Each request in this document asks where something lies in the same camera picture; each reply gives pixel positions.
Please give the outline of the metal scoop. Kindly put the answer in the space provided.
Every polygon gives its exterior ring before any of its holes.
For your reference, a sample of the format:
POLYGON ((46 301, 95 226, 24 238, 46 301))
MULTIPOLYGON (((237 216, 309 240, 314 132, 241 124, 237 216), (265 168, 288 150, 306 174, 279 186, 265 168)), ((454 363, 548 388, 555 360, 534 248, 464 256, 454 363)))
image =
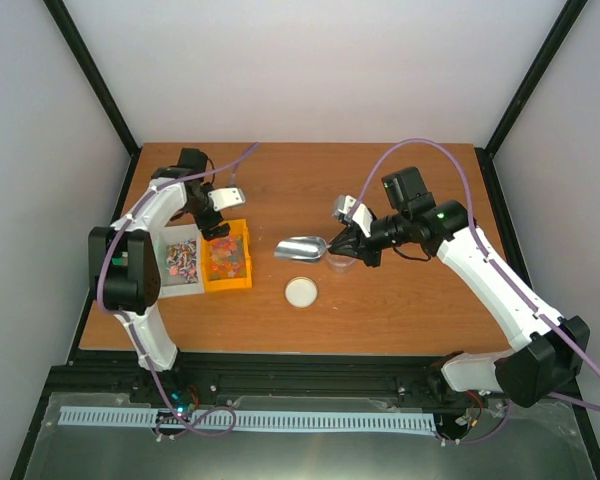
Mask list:
POLYGON ((319 236, 292 236, 281 240, 274 249, 274 257, 281 260, 318 263, 330 244, 319 236))

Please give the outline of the white candy bin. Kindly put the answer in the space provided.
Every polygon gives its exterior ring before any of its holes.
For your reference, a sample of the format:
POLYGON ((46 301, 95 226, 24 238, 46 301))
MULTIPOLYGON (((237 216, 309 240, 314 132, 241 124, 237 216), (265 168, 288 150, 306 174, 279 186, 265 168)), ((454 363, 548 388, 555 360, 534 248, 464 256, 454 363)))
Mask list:
POLYGON ((194 224, 166 227, 159 234, 154 252, 161 279, 160 299, 204 292, 201 245, 201 235, 194 224))

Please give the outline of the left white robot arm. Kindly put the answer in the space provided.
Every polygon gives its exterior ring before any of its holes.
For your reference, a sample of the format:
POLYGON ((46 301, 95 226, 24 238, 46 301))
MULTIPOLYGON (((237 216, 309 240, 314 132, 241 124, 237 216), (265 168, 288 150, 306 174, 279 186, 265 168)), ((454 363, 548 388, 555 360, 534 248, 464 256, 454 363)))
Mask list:
POLYGON ((177 213, 189 214, 206 240, 224 238, 230 226, 221 211, 245 202, 241 190, 217 189, 210 158, 184 148, 178 162, 151 176, 145 192, 121 218, 88 235, 90 288, 99 308, 115 316, 132 341, 139 365, 158 372, 152 388, 166 402, 181 400, 188 378, 173 368, 178 348, 169 337, 157 300, 161 273, 154 243, 177 213))

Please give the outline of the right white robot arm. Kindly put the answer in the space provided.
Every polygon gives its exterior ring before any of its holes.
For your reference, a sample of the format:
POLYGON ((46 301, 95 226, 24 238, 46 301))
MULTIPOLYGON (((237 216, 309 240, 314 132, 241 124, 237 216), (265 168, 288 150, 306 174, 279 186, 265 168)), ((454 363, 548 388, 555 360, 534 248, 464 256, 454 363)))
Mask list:
POLYGON ((461 203, 435 202, 417 168, 382 182, 395 214, 378 218, 354 197, 339 196, 333 215, 344 229, 328 250, 377 267, 384 250, 417 244, 426 259, 438 259, 464 281, 496 320, 509 348, 447 356, 440 370, 448 388, 500 392, 531 407, 573 380, 582 367, 577 352, 588 344, 588 325, 537 297, 470 223, 461 203))

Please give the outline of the orange candy bin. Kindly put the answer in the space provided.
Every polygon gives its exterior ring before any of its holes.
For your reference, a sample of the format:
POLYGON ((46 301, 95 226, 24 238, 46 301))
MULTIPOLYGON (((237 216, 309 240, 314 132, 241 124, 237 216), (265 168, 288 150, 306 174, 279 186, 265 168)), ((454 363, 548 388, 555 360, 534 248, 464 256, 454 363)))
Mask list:
POLYGON ((250 234, 245 219, 229 220, 226 237, 202 240, 199 274, 206 293, 250 289, 253 286, 250 234))

